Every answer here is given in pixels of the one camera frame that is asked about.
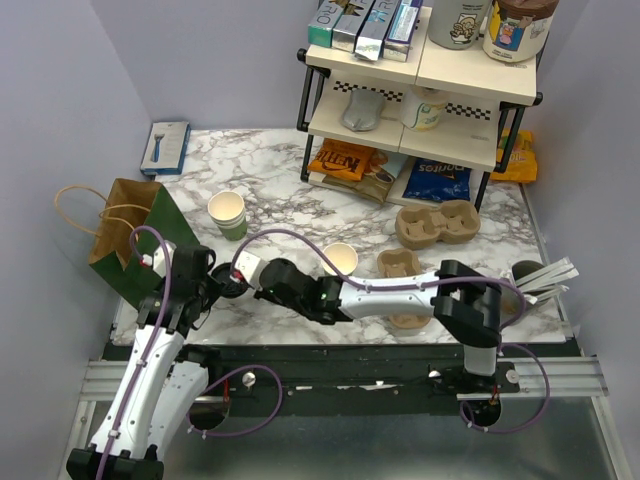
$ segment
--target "yellow snack bag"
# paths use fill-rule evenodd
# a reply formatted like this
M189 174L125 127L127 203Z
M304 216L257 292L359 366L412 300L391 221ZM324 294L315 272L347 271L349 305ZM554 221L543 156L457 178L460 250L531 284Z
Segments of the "yellow snack bag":
M496 152L498 161L502 158L508 135L509 130L505 129ZM531 183L535 182L537 176L538 163L536 162L536 154L533 152L533 134L527 130L520 131L516 137L511 157L509 157L507 171L504 173L493 172L490 178L504 182Z
M373 147L327 138L308 168L312 172L359 182L375 151Z

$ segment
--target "gray pouch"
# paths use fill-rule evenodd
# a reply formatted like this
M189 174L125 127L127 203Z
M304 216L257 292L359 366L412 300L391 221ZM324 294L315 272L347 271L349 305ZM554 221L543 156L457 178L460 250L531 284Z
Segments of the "gray pouch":
M359 88L352 90L341 123L354 132L373 130L380 123L384 101L384 96L380 93Z

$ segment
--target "marble countertop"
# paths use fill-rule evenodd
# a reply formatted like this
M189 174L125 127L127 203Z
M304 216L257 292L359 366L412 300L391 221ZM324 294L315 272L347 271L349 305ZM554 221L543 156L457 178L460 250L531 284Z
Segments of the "marble countertop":
M295 130L193 131L182 175L158 180L184 212L200 242L216 251L218 262L230 261L240 243L226 241L207 213L209 198L228 189L245 199L250 234L281 227L306 235L320 247L343 241L359 255L354 275L379 277L377 255L401 247L394 230L400 207L379 206L355 195L301 182L305 142L306 135ZM471 242L437 243L417 251L424 271L435 270L444 259L456 259L484 275L497 276L518 260L540 261L528 210L517 185L490 184L480 216L482 228ZM263 237L248 250L265 259L285 257L303 272L322 274L315 254L291 237ZM113 335L115 344L132 343L135 318L135 310L122 302ZM506 328L503 338L506 342L564 342L562 323L551 301ZM191 331L187 341L236 345L455 343L435 319L417 331L400 330L379 317L324 326L250 295L220 299L204 326Z

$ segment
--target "green paper bag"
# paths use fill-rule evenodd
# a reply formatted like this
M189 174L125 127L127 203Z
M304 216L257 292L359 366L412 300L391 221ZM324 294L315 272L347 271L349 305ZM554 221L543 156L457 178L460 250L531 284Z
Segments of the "green paper bag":
M200 242L167 189L158 182L117 178L111 187L105 210L89 254L89 265L111 288L138 309L141 301L160 284L161 279L153 270L140 265L131 251L131 227L153 227L165 240L175 245L198 245ZM140 253L153 256L158 241L151 233L142 232L137 247Z

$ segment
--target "gray floor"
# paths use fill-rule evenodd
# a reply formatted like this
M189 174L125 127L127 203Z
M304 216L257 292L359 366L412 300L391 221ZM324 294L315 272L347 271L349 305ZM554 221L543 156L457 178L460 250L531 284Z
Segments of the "gray floor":
M500 424L526 420L538 404L511 400ZM170 446L165 480L615 479L589 399L553 400L538 425L515 435L427 415L281 417L246 437L206 441L186 428Z

